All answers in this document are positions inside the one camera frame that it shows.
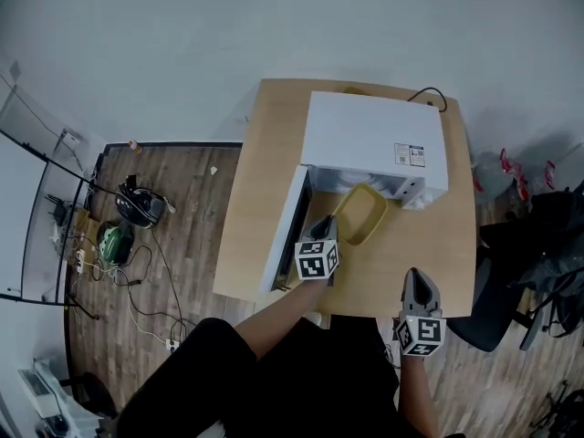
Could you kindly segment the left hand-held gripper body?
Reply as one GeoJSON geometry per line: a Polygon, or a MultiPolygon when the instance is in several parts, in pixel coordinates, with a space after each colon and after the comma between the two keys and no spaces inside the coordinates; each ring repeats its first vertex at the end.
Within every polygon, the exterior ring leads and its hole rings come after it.
{"type": "Polygon", "coordinates": [[[334,215],[307,227],[295,244],[295,262],[301,281],[326,280],[332,287],[339,260],[338,220],[334,215]]]}

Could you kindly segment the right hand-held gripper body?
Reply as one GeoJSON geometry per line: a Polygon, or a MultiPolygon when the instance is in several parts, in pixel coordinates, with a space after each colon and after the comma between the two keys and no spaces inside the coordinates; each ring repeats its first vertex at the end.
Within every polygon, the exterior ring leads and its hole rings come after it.
{"type": "Polygon", "coordinates": [[[401,354],[432,356],[443,345],[446,329],[438,287],[422,270],[412,267],[404,278],[401,302],[395,329],[401,354]]]}

